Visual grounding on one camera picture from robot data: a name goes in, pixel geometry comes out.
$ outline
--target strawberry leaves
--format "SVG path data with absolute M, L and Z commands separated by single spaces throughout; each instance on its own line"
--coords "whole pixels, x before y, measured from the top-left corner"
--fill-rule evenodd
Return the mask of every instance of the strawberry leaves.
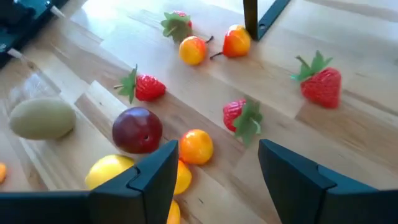
M 190 16 L 180 16 L 176 12 L 165 12 L 166 20 L 160 22 L 164 27 L 163 35 L 165 37 L 173 37 L 174 42 L 181 42 L 192 34 L 192 28 L 189 27 Z
M 322 71 L 328 64 L 331 62 L 333 58 L 324 59 L 323 55 L 317 50 L 315 57 L 312 59 L 311 66 L 301 57 L 297 56 L 297 60 L 299 60 L 302 64 L 300 67 L 300 73 L 296 75 L 292 75 L 294 80 L 299 82 L 305 81 L 311 76 Z
M 246 104 L 242 108 L 242 113 L 233 121 L 236 128 L 235 137 L 242 137 L 245 147 L 250 145 L 255 134 L 261 134 L 262 114 L 260 114 L 260 102 L 254 102 L 249 97 L 245 97 Z
M 138 65 L 131 71 L 131 73 L 122 79 L 120 79 L 121 85 L 114 86 L 114 89 L 121 88 L 119 90 L 119 95 L 129 96 L 130 104 L 134 99 L 135 87 L 136 87 L 136 77 L 137 77 Z

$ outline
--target wooden floor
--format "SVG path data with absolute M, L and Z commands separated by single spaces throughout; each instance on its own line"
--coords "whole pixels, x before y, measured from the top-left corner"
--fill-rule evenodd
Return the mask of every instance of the wooden floor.
M 262 14 L 273 0 L 259 2 Z M 163 12 L 176 9 L 192 16 L 197 36 L 215 37 L 209 55 L 222 49 L 230 25 L 244 24 L 241 0 L 70 0 L 62 9 L 67 19 L 54 19 L 24 49 L 36 67 L 12 60 L 0 71 L 0 161 L 9 167 L 1 191 L 84 189 L 93 163 L 119 153 L 111 125 L 130 105 L 112 86 L 136 63 L 167 86 L 156 103 L 134 101 L 161 118 L 164 141 L 193 128 L 214 140 L 213 159 L 190 167 L 192 185 L 176 198 L 184 223 L 280 223 L 257 144 L 243 148 L 222 122 L 223 105 L 245 94 L 261 102 L 264 131 L 257 139 L 373 187 L 398 188 L 397 1 L 292 0 L 247 57 L 206 59 L 197 67 L 185 65 L 162 35 Z M 289 77 L 299 69 L 294 57 L 309 59 L 317 49 L 335 58 L 331 66 L 343 76 L 338 110 L 307 103 Z M 74 132 L 59 141 L 13 135 L 13 107 L 42 96 L 76 109 Z

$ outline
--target kiwi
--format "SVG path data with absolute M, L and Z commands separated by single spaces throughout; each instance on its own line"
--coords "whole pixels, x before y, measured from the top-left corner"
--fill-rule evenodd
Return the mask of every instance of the kiwi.
M 66 102 L 53 98 L 27 100 L 10 114 L 9 126 L 18 136 L 32 140 L 57 139 L 73 129 L 76 114 Z

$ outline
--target black metal leg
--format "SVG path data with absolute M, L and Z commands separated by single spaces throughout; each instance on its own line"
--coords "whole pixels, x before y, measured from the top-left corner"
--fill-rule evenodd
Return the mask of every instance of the black metal leg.
M 290 0 L 275 0 L 268 11 L 258 21 L 258 1 L 243 0 L 244 23 L 253 40 L 260 40 L 276 21 L 281 12 L 288 5 Z

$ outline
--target orange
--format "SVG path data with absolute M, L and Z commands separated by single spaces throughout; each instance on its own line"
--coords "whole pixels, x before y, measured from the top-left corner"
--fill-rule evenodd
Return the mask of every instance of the orange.
M 172 204 L 169 210 L 169 216 L 167 217 L 167 224 L 180 224 L 180 219 L 180 207 L 175 200 L 172 200 Z
M 0 162 L 0 184 L 4 182 L 7 177 L 7 166 Z
M 187 164 L 202 165 L 213 155 L 213 141 L 205 131 L 194 129 L 180 141 L 180 159 Z
M 86 185 L 92 190 L 121 174 L 134 165 L 134 160 L 122 155 L 108 155 L 98 160 L 86 176 Z
M 180 44 L 180 58 L 189 65 L 198 65 L 206 57 L 206 42 L 199 37 L 190 36 Z
M 175 182 L 174 195 L 184 192 L 191 184 L 192 174 L 181 160 L 178 160 L 177 181 Z

